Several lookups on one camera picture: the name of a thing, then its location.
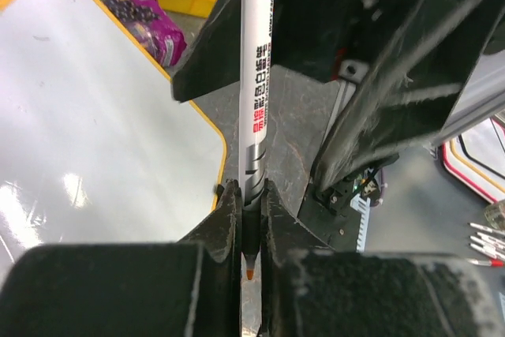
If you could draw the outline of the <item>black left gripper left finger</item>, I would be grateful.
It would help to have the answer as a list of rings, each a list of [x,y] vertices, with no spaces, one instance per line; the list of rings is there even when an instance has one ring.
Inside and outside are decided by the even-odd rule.
[[[235,181],[178,242],[41,245],[1,290],[4,336],[238,336],[241,205]]]

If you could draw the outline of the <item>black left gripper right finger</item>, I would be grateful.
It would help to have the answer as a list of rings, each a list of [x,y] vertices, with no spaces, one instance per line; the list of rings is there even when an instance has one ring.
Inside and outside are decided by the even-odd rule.
[[[338,253],[261,199],[262,336],[501,336],[492,292],[466,260],[431,253]]]

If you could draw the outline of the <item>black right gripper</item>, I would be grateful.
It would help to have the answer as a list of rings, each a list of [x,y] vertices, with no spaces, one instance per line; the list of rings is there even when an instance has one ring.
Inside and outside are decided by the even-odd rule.
[[[347,175],[436,138],[504,14],[504,0],[275,0],[274,64],[322,83],[350,56],[365,75],[312,177]],[[241,0],[217,0],[171,77],[186,102],[239,81]]]

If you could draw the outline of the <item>white marker pen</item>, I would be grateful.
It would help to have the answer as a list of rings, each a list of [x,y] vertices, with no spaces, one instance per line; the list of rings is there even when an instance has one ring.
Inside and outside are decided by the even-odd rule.
[[[241,251],[247,279],[253,278],[260,249],[274,2],[241,0],[238,173],[243,211]]]

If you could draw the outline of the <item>yellow framed whiteboard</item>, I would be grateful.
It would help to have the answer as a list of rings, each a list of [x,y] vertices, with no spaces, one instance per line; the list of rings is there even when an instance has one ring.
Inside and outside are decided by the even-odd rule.
[[[176,241],[226,142],[99,0],[1,0],[1,270],[47,243]]]

